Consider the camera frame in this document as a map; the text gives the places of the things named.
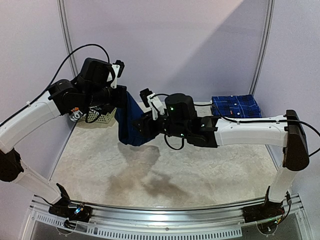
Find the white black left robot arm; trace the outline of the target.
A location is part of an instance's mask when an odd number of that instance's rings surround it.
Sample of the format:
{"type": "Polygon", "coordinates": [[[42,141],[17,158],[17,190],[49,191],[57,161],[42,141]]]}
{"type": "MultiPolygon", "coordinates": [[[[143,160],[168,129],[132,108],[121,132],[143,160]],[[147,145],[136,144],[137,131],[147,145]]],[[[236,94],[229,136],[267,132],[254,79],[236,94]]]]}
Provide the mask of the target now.
{"type": "Polygon", "coordinates": [[[102,109],[99,115],[113,108],[123,108],[127,88],[117,84],[125,68],[124,62],[108,63],[86,58],[81,71],[73,80],[61,79],[51,84],[40,97],[18,114],[0,124],[0,179],[13,182],[42,197],[63,216],[74,213],[74,205],[65,189],[50,183],[26,166],[15,145],[45,123],[79,111],[87,115],[91,108],[102,109]]]}

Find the solid blue garment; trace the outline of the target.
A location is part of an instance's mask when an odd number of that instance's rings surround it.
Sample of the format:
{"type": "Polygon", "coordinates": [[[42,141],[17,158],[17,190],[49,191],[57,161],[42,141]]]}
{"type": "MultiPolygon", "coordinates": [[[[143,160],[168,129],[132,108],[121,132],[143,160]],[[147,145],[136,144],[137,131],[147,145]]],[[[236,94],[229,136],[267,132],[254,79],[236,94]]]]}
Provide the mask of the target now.
{"type": "Polygon", "coordinates": [[[155,139],[155,136],[142,136],[133,126],[133,122],[140,119],[144,112],[128,91],[126,97],[124,107],[118,107],[114,116],[118,122],[118,139],[124,145],[139,147],[155,139]]]}

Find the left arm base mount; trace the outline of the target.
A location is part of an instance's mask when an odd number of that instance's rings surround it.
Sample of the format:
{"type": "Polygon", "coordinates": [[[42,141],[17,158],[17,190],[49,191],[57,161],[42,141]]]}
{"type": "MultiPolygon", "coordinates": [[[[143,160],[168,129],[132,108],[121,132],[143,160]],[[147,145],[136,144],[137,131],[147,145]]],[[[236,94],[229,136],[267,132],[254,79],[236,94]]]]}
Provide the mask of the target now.
{"type": "Polygon", "coordinates": [[[55,204],[50,205],[48,212],[52,215],[66,218],[69,221],[88,223],[92,216],[93,208],[83,202],[72,203],[65,188],[59,183],[56,185],[60,190],[61,198],[55,204]]]}

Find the blue plaid flannel shirt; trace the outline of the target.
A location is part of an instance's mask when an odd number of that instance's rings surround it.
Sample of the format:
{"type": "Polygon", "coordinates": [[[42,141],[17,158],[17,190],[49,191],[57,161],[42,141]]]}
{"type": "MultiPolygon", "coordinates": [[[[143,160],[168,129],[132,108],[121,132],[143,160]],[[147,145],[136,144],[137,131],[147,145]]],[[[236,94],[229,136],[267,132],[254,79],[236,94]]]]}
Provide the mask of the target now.
{"type": "Polygon", "coordinates": [[[252,94],[212,96],[211,101],[227,118],[261,118],[261,109],[252,94]]]}

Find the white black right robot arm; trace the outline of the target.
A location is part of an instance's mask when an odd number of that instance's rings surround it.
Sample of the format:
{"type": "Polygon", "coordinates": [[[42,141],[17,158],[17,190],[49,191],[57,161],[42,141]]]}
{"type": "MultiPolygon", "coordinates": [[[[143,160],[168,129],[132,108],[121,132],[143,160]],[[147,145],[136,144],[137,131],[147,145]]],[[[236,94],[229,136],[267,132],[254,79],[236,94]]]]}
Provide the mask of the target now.
{"type": "Polygon", "coordinates": [[[200,117],[189,95],[174,93],[161,102],[158,94],[144,89],[140,97],[150,111],[133,125],[145,138],[163,134],[201,148],[239,144],[281,147],[282,165],[268,187],[266,201],[258,208],[262,218],[269,218],[278,210],[278,203],[283,201],[297,172],[310,163],[304,123],[294,110],[267,118],[227,118],[221,113],[200,117]]]}

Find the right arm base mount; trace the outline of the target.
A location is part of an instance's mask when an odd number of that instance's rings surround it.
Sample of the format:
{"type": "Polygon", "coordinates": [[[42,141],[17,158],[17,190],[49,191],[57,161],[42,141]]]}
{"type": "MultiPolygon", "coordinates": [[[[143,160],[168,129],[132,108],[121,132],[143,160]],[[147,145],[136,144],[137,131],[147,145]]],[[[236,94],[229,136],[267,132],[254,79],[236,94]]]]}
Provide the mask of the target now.
{"type": "Polygon", "coordinates": [[[271,202],[269,200],[269,191],[270,186],[266,191],[263,203],[242,208],[242,217],[244,218],[245,223],[267,220],[280,216],[279,220],[274,221],[274,223],[278,225],[287,218],[291,211],[292,204],[290,193],[287,191],[285,194],[286,202],[288,204],[288,210],[285,211],[283,201],[271,202]]]}

